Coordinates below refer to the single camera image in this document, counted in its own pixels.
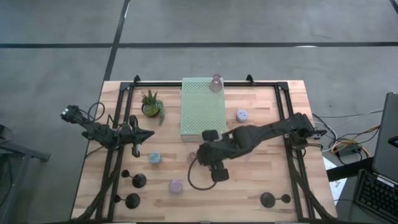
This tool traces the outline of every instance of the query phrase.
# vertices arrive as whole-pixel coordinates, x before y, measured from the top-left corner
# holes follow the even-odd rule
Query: gray floor
[[[122,4],[0,0],[0,44],[111,43]],[[121,42],[398,41],[398,15],[388,0],[137,0],[126,15]],[[0,49],[0,123],[14,131],[17,141],[52,154],[46,164],[31,164],[15,223],[69,218],[87,141],[81,128],[59,114],[66,105],[87,109],[98,100],[110,51]],[[257,80],[300,79],[314,113],[342,115],[382,108],[386,93],[398,90],[396,58],[398,47],[119,49],[111,80],[134,75],[180,80],[214,73],[227,80],[247,74]],[[380,118],[372,114],[336,132],[364,131]],[[334,126],[344,119],[325,121]],[[375,144],[364,146],[373,153]],[[352,197],[353,185],[350,180],[341,198]],[[349,208],[349,202],[339,202],[342,219],[356,212]]]

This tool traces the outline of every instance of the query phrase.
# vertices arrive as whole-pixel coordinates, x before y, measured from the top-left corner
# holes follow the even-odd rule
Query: black mushroom-shaped peg
[[[136,174],[134,177],[132,177],[128,170],[123,170],[121,172],[121,176],[123,178],[126,177],[132,178],[132,185],[135,186],[136,188],[142,188],[147,183],[147,178],[144,174]]]
[[[282,195],[281,198],[275,198],[275,196],[269,192],[263,193],[260,196],[260,202],[262,206],[266,208],[272,208],[275,205],[276,200],[281,200],[284,203],[289,203],[291,201],[291,198],[288,194]]]
[[[127,208],[134,209],[137,208],[140,203],[140,198],[138,194],[129,194],[126,199],[122,199],[119,195],[115,195],[113,198],[114,203],[118,203],[120,201],[124,201]]]

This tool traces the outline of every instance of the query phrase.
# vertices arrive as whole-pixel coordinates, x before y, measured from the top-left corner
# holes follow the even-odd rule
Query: laptop keyboard
[[[398,190],[361,170],[354,203],[390,221],[398,222]]]

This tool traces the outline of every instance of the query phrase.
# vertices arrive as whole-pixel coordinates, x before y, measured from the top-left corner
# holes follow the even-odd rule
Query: butcher block tabletop
[[[313,122],[304,82],[301,80],[286,82],[289,84],[294,113],[306,114]],[[114,116],[119,87],[120,82],[104,82],[99,101],[105,105],[105,111],[98,122],[106,123],[108,114]],[[153,93],[157,91],[157,98],[164,102],[165,120],[161,126],[159,126],[159,117],[148,118],[142,114],[142,93],[146,94],[148,89]],[[283,91],[281,94],[285,117],[289,117]],[[124,115],[126,95],[120,122]],[[274,88],[225,87],[224,96],[228,130],[240,125],[262,126],[280,120]],[[102,110],[99,106],[97,115],[101,114]],[[238,110],[248,112],[248,120],[245,123],[236,121]],[[181,87],[135,87],[130,114],[137,116],[141,129],[155,131],[155,134],[139,145],[141,152],[139,158],[131,154],[131,145],[124,148],[121,170],[127,169],[131,175],[144,174],[147,183],[143,188],[137,189],[131,184],[131,178],[120,177],[118,195],[126,198],[129,194],[136,193],[140,196],[141,203],[135,209],[128,209],[123,201],[117,203],[114,221],[274,222],[297,220],[282,136],[263,141],[252,153],[245,156],[224,160],[224,166],[229,171],[229,179],[218,182],[211,190],[200,191],[193,189],[187,181],[190,165],[187,157],[191,152],[196,152],[200,142],[182,141],[180,135]],[[98,147],[100,147],[98,142],[91,141],[87,153]],[[326,210],[336,217],[322,153],[318,147],[307,147],[306,150],[304,161],[310,188]],[[155,151],[160,152],[162,156],[162,162],[157,165],[150,164],[148,161],[149,154]],[[106,149],[100,149],[86,158],[72,218],[81,215],[100,190],[106,153]],[[113,162],[116,160],[116,153],[114,152]],[[171,180],[181,181],[183,190],[180,194],[172,194],[169,191]],[[191,180],[197,187],[209,187],[213,183],[209,169],[197,163],[192,167]],[[110,192],[109,190],[104,203],[104,214],[108,212]],[[265,208],[260,203],[260,195],[264,192],[270,192],[276,198],[289,194],[292,201],[284,203],[277,200],[275,206]],[[301,190],[299,192],[304,216],[307,217],[304,195]]]

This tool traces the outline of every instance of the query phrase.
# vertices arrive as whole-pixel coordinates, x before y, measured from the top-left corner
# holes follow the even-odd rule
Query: potted plant
[[[160,115],[159,125],[162,125],[164,121],[164,107],[163,101],[156,99],[157,92],[153,95],[151,90],[148,90],[148,95],[142,93],[142,113],[149,117],[155,118],[157,115]]]

